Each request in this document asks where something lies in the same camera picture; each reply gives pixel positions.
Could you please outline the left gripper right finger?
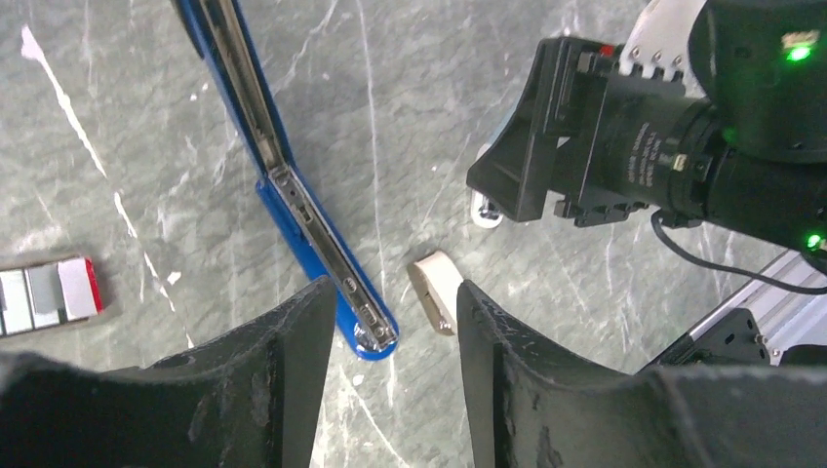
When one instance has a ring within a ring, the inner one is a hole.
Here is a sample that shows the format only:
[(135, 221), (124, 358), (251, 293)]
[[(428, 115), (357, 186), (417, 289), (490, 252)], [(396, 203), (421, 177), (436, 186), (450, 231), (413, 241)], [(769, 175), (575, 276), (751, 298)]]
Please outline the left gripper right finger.
[(458, 342), (478, 467), (822, 467), (826, 383), (627, 374), (503, 310), (471, 281)]

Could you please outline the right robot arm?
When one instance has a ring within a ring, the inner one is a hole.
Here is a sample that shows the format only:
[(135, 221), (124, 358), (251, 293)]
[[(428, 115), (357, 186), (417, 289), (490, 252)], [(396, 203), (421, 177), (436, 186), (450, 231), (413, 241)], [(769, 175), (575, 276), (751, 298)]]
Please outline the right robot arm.
[(467, 184), (516, 222), (658, 208), (826, 255), (826, 5), (654, 1), (627, 41), (539, 42)]

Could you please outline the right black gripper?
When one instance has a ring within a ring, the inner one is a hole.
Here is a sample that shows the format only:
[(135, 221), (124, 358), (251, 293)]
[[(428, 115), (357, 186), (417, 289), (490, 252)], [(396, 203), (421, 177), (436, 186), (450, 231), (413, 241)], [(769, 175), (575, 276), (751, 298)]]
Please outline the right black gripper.
[(541, 218), (549, 190), (561, 197), (554, 214), (577, 227), (647, 207), (670, 227), (710, 219), (712, 103), (676, 82), (621, 74), (612, 52), (572, 37), (540, 41), (511, 116), (467, 185), (516, 222)]

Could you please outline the staple box tray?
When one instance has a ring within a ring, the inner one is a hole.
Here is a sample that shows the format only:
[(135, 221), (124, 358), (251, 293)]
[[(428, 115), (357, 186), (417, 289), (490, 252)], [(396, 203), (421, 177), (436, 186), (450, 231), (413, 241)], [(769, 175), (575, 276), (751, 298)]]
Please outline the staple box tray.
[(88, 257), (1, 271), (1, 335), (36, 332), (88, 320), (104, 305)]

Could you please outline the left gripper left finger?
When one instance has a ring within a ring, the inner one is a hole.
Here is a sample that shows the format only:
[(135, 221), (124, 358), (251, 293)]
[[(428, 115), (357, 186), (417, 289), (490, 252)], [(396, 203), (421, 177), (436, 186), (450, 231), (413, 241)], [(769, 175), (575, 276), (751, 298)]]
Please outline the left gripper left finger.
[(97, 372), (1, 356), (5, 467), (306, 467), (336, 291), (320, 278), (274, 309), (147, 368)]

